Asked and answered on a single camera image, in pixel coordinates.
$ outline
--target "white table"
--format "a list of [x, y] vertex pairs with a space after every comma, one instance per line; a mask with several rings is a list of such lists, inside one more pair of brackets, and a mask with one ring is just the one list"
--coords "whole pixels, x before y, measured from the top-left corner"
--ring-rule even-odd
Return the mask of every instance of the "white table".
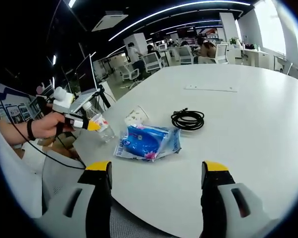
[[[188, 84], [234, 86], [238, 92], [184, 90]], [[154, 163], [116, 158], [116, 141], [100, 148], [86, 133], [76, 148], [85, 161], [112, 161], [113, 197], [145, 222], [181, 238], [199, 237], [201, 164], [226, 165], [235, 182], [283, 217], [298, 198], [298, 80], [272, 70], [230, 64], [163, 68], [105, 112], [116, 135], [140, 105], [150, 123], [171, 126], [173, 111], [204, 112], [205, 125], [181, 134], [179, 154]]]

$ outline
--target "computer monitor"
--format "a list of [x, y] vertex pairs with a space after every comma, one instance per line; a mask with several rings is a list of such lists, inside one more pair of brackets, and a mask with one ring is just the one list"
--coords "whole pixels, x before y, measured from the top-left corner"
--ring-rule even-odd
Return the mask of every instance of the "computer monitor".
[[98, 83], [94, 75], [94, 68], [91, 62], [90, 55], [88, 55], [76, 69], [76, 76], [78, 79], [81, 94], [91, 93], [96, 91]]
[[152, 41], [157, 42], [157, 41], [162, 41], [165, 38], [165, 32], [164, 31], [159, 31], [151, 35]]
[[160, 51], [164, 51], [165, 49], [167, 49], [167, 44], [161, 44], [161, 45], [159, 45], [159, 50]]
[[194, 26], [177, 28], [179, 38], [196, 37], [197, 31]]

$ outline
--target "potted plant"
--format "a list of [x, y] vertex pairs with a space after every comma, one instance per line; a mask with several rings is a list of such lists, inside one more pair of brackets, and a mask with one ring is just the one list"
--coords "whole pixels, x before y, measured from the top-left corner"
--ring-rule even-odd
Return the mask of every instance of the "potted plant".
[[235, 37], [232, 37], [230, 40], [229, 40], [229, 43], [231, 45], [236, 45], [236, 38]]

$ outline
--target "black wristband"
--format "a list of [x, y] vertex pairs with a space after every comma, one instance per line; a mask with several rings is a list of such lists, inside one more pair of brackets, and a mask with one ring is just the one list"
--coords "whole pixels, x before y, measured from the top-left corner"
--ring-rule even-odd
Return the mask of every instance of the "black wristband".
[[33, 132], [32, 132], [32, 122], [33, 122], [33, 119], [30, 119], [30, 120], [28, 120], [28, 123], [26, 125], [26, 128], [28, 130], [29, 140], [35, 140], [35, 137], [34, 137]]

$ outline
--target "coiled cable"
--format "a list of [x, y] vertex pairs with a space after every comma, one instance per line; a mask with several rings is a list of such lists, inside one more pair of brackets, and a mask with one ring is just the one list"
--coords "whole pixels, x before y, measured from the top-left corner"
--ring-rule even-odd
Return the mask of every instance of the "coiled cable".
[[198, 111], [188, 111], [188, 108], [185, 108], [181, 111], [173, 112], [171, 121], [179, 129], [198, 130], [204, 125], [204, 114]]

